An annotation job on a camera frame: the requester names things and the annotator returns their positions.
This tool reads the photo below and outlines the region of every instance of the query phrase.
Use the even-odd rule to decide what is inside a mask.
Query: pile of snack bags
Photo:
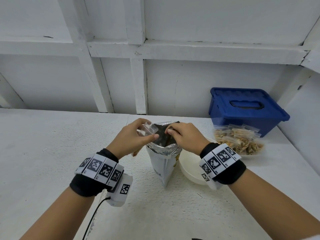
[[[214,125],[214,137],[219,144],[226,143],[239,155],[256,155],[264,144],[259,129],[249,125]]]

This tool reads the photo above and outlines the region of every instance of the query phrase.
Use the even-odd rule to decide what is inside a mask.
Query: box lid
[[[214,104],[224,117],[268,118],[287,121],[290,115],[262,89],[211,88]]]

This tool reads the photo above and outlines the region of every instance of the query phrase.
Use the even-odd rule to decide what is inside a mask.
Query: white table
[[[0,109],[0,239],[18,239],[69,185],[83,158],[108,145],[139,115]],[[152,122],[192,122],[213,136],[207,118],[142,116]],[[320,177],[282,132],[266,137],[265,154],[249,169],[320,219]],[[270,239],[229,190],[189,181],[179,167],[164,189],[145,150],[121,159],[133,186],[121,208],[103,203],[88,240]],[[98,195],[75,239],[82,235]]]

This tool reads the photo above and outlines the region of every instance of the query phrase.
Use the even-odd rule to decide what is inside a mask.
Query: person
[[[117,161],[156,140],[159,137],[157,134],[138,136],[137,129],[146,122],[151,123],[140,118],[123,127],[100,153],[111,155]],[[196,155],[200,155],[211,144],[191,123],[173,123],[165,133],[173,136],[180,147]],[[315,217],[246,167],[241,168],[241,175],[232,175],[235,181],[228,186],[272,239],[300,240],[320,235],[320,222]],[[75,178],[20,240],[74,238],[95,195],[104,189],[93,185],[97,181],[82,181],[83,178],[90,179],[88,177],[83,176],[79,180],[76,175]]]

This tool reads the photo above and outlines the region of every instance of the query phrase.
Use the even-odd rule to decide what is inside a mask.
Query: person's right arm
[[[166,132],[186,151],[200,155],[210,143],[192,123],[170,126],[174,130]],[[273,240],[301,240],[320,235],[320,222],[316,218],[249,169],[228,186]]]

